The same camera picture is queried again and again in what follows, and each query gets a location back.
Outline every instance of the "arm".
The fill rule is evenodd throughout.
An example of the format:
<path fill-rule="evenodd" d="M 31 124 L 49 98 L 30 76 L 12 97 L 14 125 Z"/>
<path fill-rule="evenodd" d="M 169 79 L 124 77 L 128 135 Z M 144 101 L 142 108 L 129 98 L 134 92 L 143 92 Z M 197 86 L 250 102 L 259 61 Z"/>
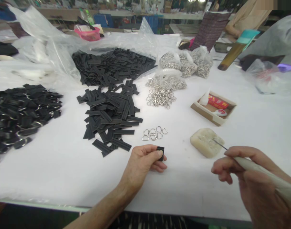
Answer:
<path fill-rule="evenodd" d="M 269 157 L 253 147 L 234 146 L 225 152 L 227 157 L 218 159 L 211 172 L 219 180 L 232 184 L 230 173 L 239 178 L 242 201 L 250 214 L 254 229 L 291 229 L 291 203 L 282 199 L 275 185 L 264 173 L 245 171 L 233 157 L 249 157 L 271 173 L 291 184 L 291 177 L 283 172 Z"/>
<path fill-rule="evenodd" d="M 241 36 L 243 31 L 237 30 L 234 25 L 244 18 L 245 15 L 249 15 L 250 11 L 253 8 L 253 5 L 255 4 L 256 0 L 248 0 L 235 14 L 233 19 L 231 19 L 228 24 L 225 27 L 225 30 L 227 33 L 233 35 L 234 37 L 238 38 Z"/>
<path fill-rule="evenodd" d="M 163 172 L 167 168 L 163 162 L 158 161 L 162 151 L 156 150 L 157 146 L 154 145 L 134 147 L 118 186 L 64 229 L 108 228 L 141 189 L 148 171 Z"/>

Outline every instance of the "pink container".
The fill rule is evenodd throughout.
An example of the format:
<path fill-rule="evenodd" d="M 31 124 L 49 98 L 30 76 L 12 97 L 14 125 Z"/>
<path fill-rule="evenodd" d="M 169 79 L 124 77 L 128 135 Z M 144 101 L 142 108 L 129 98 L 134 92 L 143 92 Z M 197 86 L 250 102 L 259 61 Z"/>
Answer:
<path fill-rule="evenodd" d="M 80 31 L 78 29 L 74 30 L 83 40 L 87 41 L 96 41 L 100 40 L 100 29 L 95 27 L 95 30 L 92 31 Z"/>

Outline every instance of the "blue bin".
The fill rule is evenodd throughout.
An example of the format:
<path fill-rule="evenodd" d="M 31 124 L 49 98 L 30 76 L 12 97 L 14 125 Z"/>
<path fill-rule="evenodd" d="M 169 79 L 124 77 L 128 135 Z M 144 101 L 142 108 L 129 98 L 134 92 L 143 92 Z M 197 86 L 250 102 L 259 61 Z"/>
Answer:
<path fill-rule="evenodd" d="M 0 11 L 0 19 L 5 21 L 15 21 L 15 15 L 7 8 L 5 11 Z"/>
<path fill-rule="evenodd" d="M 147 22 L 149 23 L 154 34 L 157 34 L 158 30 L 158 15 L 153 16 L 144 16 Z"/>
<path fill-rule="evenodd" d="M 95 23 L 101 24 L 102 28 L 114 28 L 112 16 L 110 14 L 95 14 Z"/>

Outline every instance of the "pile of black leather strips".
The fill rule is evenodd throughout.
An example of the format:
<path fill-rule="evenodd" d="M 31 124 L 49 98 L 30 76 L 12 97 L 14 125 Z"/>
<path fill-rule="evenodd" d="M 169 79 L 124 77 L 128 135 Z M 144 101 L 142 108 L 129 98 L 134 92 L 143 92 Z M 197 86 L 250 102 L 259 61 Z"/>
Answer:
<path fill-rule="evenodd" d="M 19 149 L 31 142 L 30 135 L 61 115 L 60 98 L 42 85 L 0 91 L 0 154 L 11 147 Z"/>
<path fill-rule="evenodd" d="M 122 135 L 133 135 L 135 132 L 126 128 L 139 126 L 143 121 L 135 116 L 140 109 L 134 106 L 132 94 L 139 92 L 133 80 L 127 80 L 125 85 L 121 84 L 113 90 L 101 92 L 101 88 L 92 91 L 86 89 L 83 96 L 77 97 L 79 103 L 86 102 L 89 105 L 86 112 L 89 116 L 84 120 L 88 124 L 83 138 L 90 140 L 98 133 L 102 141 L 96 139 L 93 145 L 102 151 L 103 157 L 118 147 L 126 151 L 132 147 L 121 139 Z"/>
<path fill-rule="evenodd" d="M 156 67 L 155 60 L 131 52 L 129 49 L 116 48 L 100 56 L 76 52 L 72 55 L 81 74 L 82 84 L 100 85 L 112 90 L 124 79 L 137 79 L 142 73 Z"/>

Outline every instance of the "brown bottle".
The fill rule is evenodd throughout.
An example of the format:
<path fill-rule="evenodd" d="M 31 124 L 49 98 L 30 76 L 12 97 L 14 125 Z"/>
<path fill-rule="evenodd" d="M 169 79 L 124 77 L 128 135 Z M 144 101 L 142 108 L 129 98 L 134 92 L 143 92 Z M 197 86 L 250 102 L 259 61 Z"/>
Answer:
<path fill-rule="evenodd" d="M 231 50 L 227 53 L 225 58 L 222 60 L 218 69 L 226 71 L 232 62 L 238 57 L 238 55 L 247 47 L 253 38 L 260 32 L 257 30 L 244 30 L 237 42 L 232 46 Z"/>

